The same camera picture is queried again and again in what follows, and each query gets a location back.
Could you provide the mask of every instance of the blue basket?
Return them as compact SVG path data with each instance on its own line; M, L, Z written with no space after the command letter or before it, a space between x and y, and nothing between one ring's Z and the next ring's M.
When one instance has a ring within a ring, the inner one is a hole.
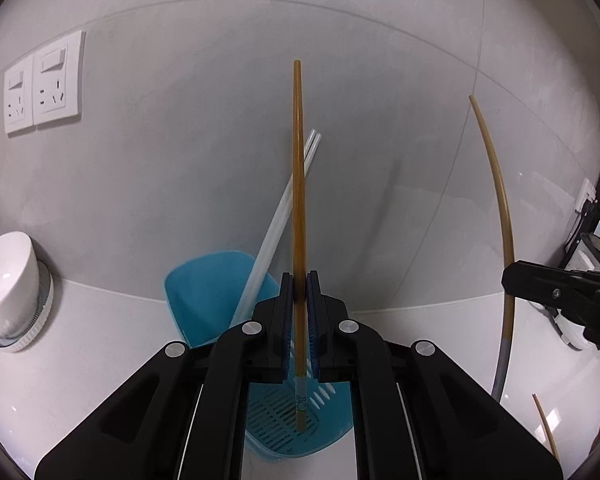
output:
M254 258L240 251L208 254L173 269L164 280L167 302L192 348L229 328ZM278 295L267 274L257 301ZM291 357L289 369L294 369ZM268 460L296 458L332 444L353 427L349 383L321 384L307 378L307 429L296 431L293 373L283 384L251 384L246 441Z

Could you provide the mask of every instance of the white bowl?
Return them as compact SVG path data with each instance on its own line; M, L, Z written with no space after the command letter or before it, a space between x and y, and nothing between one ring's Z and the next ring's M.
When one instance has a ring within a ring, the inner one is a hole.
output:
M31 238L18 231L0 236L0 337L27 327L36 311L39 280Z

